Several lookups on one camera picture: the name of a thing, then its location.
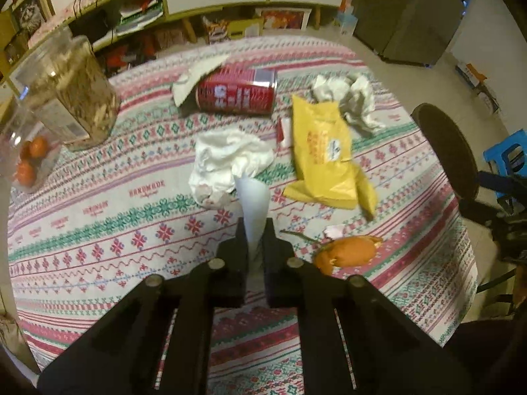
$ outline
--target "red tin can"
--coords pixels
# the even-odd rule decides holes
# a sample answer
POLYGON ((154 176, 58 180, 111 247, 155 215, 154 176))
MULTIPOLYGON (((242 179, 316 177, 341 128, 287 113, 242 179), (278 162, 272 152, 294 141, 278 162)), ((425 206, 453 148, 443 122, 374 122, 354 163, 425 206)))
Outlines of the red tin can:
POLYGON ((274 70, 227 65, 199 82, 196 102, 203 111, 271 115, 275 94, 274 70))

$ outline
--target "tiled floor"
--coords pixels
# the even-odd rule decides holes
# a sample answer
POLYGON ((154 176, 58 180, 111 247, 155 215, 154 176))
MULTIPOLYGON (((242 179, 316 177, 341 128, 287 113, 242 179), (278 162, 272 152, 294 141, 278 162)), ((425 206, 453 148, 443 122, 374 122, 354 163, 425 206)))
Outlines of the tiled floor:
MULTIPOLYGON (((295 34, 295 32, 291 31, 284 31, 284 33, 295 34)), ((482 158, 483 150, 507 136, 507 132, 501 122, 485 114, 484 107, 477 98, 471 95, 466 84, 454 72, 452 60, 447 57, 439 60, 433 68, 387 64, 382 62, 357 39, 353 37, 341 39, 333 27, 321 28, 319 31, 309 29, 307 34, 331 41, 339 41, 354 50, 360 59, 363 59, 375 75, 383 81, 386 87, 397 96, 409 113, 422 102, 429 102, 441 108, 458 124, 466 136, 480 169, 485 168, 482 158)), ((182 48, 172 48, 169 52, 172 53, 178 50, 182 50, 182 48)), ((7 214, 8 192, 9 190, 5 188, 0 191, 0 206, 4 209, 3 215, 7 214)), ((485 190, 480 191, 479 199, 488 203, 496 203, 494 194, 485 190)), ((0 233, 6 233, 6 221, 2 219, 0 223, 2 224, 0 233)), ((506 272, 508 270, 507 266, 497 262, 495 259, 496 247, 492 243, 487 230, 470 221, 466 225, 476 256, 479 281, 485 282, 506 272)), ((4 254, 0 256, 0 264, 2 268, 7 269, 5 253, 7 245, 5 238, 3 239, 4 244, 1 247, 4 254)), ((5 280, 6 277, 5 272, 0 273, 2 293, 8 291, 10 287, 9 280, 5 280)), ((5 294, 3 297, 4 301, 8 303, 7 306, 11 306, 12 300, 10 298, 12 298, 12 295, 5 294)), ((466 320, 477 319, 485 300, 485 293, 478 294, 466 320)))

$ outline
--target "glass jar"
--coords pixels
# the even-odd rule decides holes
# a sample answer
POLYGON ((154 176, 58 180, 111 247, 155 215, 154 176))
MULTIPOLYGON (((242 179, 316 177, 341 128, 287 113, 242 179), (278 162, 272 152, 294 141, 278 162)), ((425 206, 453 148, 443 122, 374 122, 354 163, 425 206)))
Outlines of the glass jar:
POLYGON ((16 76, 24 104, 70 151, 103 143, 112 131, 119 97, 85 36, 68 27, 50 34, 16 76))
POLYGON ((33 193, 53 170, 61 143, 14 97, 0 113, 0 176, 17 190, 33 193))

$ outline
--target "storage box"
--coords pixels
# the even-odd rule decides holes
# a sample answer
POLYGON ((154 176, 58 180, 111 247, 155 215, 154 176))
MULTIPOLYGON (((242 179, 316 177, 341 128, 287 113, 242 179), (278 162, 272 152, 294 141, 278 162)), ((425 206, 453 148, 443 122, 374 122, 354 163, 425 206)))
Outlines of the storage box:
POLYGON ((472 89, 475 89, 478 84, 487 79, 487 77, 478 72, 472 64, 460 62, 456 65, 456 71, 465 79, 472 89))
POLYGON ((227 25, 227 36, 231 40, 262 35, 263 18, 241 19, 230 21, 227 25))
POLYGON ((478 98, 483 101, 483 104, 485 104, 490 114, 494 114, 500 109, 500 105, 497 103, 496 93, 485 81, 480 83, 476 87, 476 90, 478 91, 478 98))
POLYGON ((263 18, 264 29, 301 29, 307 28, 311 9, 291 7, 269 7, 255 9, 263 18))
POLYGON ((343 36, 352 36, 357 26, 358 18, 355 16, 357 3, 359 0, 342 0, 336 16, 333 18, 333 25, 341 28, 343 36))
POLYGON ((466 64, 464 62, 459 62, 456 65, 456 71, 463 77, 468 86, 473 89, 475 95, 483 101, 490 115, 500 109, 500 105, 496 99, 496 93, 488 85, 486 75, 481 74, 472 64, 466 64))
POLYGON ((264 27, 262 18, 211 21, 206 16, 203 16, 202 21, 207 31, 209 44, 238 40, 244 37, 257 37, 262 35, 264 27))

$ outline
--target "patterned tablecloth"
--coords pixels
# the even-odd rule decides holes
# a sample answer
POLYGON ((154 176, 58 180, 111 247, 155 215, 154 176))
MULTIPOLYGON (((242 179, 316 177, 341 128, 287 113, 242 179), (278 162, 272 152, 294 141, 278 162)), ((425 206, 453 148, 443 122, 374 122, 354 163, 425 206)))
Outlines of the patterned tablecloth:
MULTIPOLYGON (((430 145, 397 99, 354 52, 308 37, 265 37, 181 52, 114 77, 122 97, 112 137, 83 153, 62 151, 34 195, 12 192, 9 262, 20 325, 43 368, 150 273, 170 278, 213 257, 234 235, 240 204, 199 208, 188 178, 194 138, 237 126, 276 147, 274 121, 291 114, 291 94, 310 98, 319 73, 364 73, 375 91, 375 137, 353 136, 353 155, 375 185, 378 216, 367 222, 346 211, 285 198, 295 179, 291 150, 276 149, 258 179, 271 190, 269 214, 277 232, 321 238, 332 224, 383 237, 364 274, 438 343, 463 319, 476 289, 476 266, 457 201, 430 145), (278 92, 272 119, 194 114, 181 118, 170 86, 200 58, 229 53, 230 63, 272 67, 278 92)), ((296 236, 299 257, 313 248, 296 236)), ((214 393, 303 393, 294 310, 271 310, 262 293, 248 293, 239 310, 217 310, 209 388, 214 393)))

